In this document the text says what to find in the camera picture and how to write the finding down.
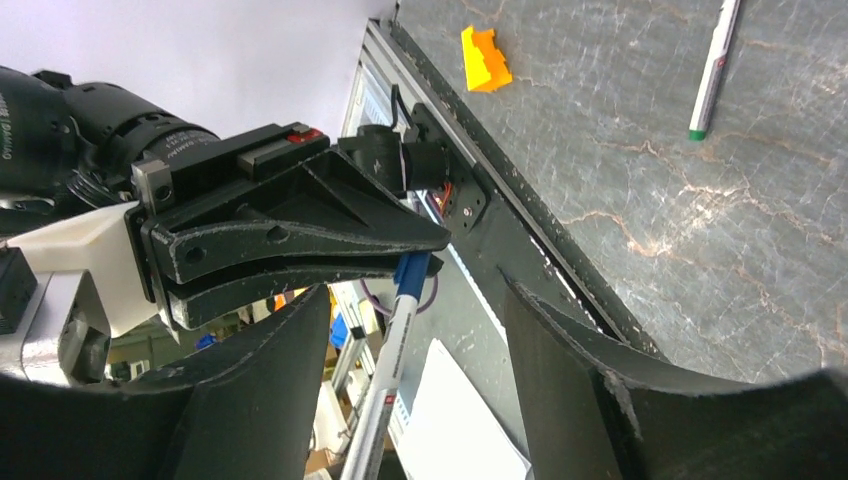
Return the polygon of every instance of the marble surface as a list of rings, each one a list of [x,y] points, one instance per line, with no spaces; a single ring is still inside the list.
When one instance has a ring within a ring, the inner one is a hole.
[[[749,382],[846,365],[848,7],[743,2],[690,142],[720,3],[403,0],[398,21],[672,362]],[[468,25],[496,28],[513,84],[465,91]]]

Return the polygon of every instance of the white pen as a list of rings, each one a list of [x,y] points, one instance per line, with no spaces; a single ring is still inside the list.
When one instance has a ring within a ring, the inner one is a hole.
[[[376,480],[380,473],[383,438],[389,429],[389,420],[395,407],[406,361],[409,328],[418,310],[429,263],[429,253],[407,254],[395,273],[398,284],[395,308],[386,341],[377,357],[374,377],[365,394],[365,404],[350,442],[341,480]]]
[[[713,30],[713,40],[710,42],[710,53],[704,65],[704,75],[698,88],[698,98],[692,111],[692,121],[689,122],[689,140],[703,140],[707,136],[710,116],[715,105],[715,94],[721,80],[721,70],[727,58],[727,48],[733,36],[733,25],[739,11],[741,0],[723,0],[718,15],[718,25]]]

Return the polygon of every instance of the yellow block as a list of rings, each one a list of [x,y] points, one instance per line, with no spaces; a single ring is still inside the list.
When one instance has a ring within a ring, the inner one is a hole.
[[[506,58],[495,47],[494,30],[475,32],[473,26],[463,30],[462,57],[469,91],[493,92],[512,82]]]

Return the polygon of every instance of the purple cable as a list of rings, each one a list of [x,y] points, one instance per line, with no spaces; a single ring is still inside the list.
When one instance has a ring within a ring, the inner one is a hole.
[[[359,280],[359,286],[362,287],[362,290],[365,292],[365,298],[371,303],[371,306],[374,307],[374,310],[380,312],[385,316],[389,316],[392,314],[391,310],[384,307],[380,300],[377,299],[374,295],[371,294],[371,290],[368,289],[368,285],[365,284],[365,280]],[[423,305],[418,307],[418,310],[415,311],[416,314],[424,313],[433,305],[433,302],[436,301],[436,295],[439,293],[439,275],[433,277],[433,290],[430,292],[430,298],[424,302]]]

